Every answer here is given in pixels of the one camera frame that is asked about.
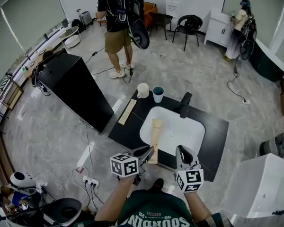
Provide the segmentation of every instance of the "floor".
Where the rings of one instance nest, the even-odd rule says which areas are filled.
[[[98,24],[82,33],[83,42],[70,50],[81,56],[84,61],[94,51],[104,46],[105,27]],[[95,81],[115,111],[115,115],[102,135],[81,123],[79,118],[66,108],[54,96],[44,96],[30,83],[24,86],[24,93],[15,109],[10,113],[4,125],[4,141],[11,161],[18,171],[32,175],[46,171],[36,177],[39,181],[48,181],[49,192],[55,197],[65,197],[60,182],[69,196],[83,200],[86,194],[67,181],[67,173],[77,166],[90,170],[88,140],[91,146],[92,176],[100,181],[97,195],[104,201],[117,185],[117,178],[110,173],[109,157],[124,151],[123,147],[107,136],[121,112],[135,92],[137,85],[146,82],[150,88],[156,85],[165,88],[166,96],[181,100],[188,91],[193,97],[190,105],[230,122],[225,149],[218,173],[213,183],[205,182],[199,192],[207,207],[220,211],[227,197],[230,183],[242,160],[258,155],[261,142],[284,132],[284,117],[280,112],[280,90],[275,83],[258,75],[246,61],[238,62],[240,77],[231,84],[232,90],[250,100],[249,105],[227,89],[226,83],[234,78],[233,64],[223,59],[225,50],[211,42],[203,45],[204,37],[190,36],[186,51],[183,51],[185,36],[176,34],[172,44],[172,33],[168,40],[163,30],[153,30],[151,44],[147,50],[134,47],[135,65],[131,82],[122,79],[112,80],[107,72],[95,75]],[[124,52],[120,60],[124,61]],[[87,63],[94,74],[109,69],[111,64],[104,50]],[[92,91],[86,97],[93,97]],[[183,198],[176,187],[172,172],[158,166],[147,166],[146,180],[139,188],[147,188],[152,182],[162,177],[165,180],[164,191]],[[75,180],[84,187],[79,174]],[[236,226],[279,226],[284,227],[284,216],[264,219],[238,218]]]

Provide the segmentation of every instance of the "white sneaker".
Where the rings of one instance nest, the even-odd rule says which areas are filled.
[[[120,65],[120,67],[130,69],[130,68],[134,68],[134,65],[133,63],[131,63],[130,65],[127,65],[127,63],[124,62],[123,64]]]
[[[120,72],[113,71],[109,73],[109,77],[111,79],[123,78],[124,76],[125,76],[125,73],[123,70],[121,70]]]

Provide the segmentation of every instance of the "blue cup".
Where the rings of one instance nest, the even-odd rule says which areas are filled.
[[[153,99],[156,103],[161,103],[164,96],[164,88],[162,87],[154,87],[152,90]]]

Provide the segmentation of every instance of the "hand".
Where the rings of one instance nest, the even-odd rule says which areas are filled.
[[[129,184],[133,184],[134,179],[136,178],[137,174],[132,175],[132,176],[128,176],[125,178],[121,178],[119,183],[129,183]]]

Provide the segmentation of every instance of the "sink basin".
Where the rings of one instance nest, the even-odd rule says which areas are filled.
[[[204,126],[190,118],[182,119],[180,114],[162,107],[154,107],[148,113],[141,129],[140,137],[146,144],[151,144],[152,120],[164,121],[158,149],[173,156],[178,145],[183,145],[196,154],[199,153],[205,135]]]

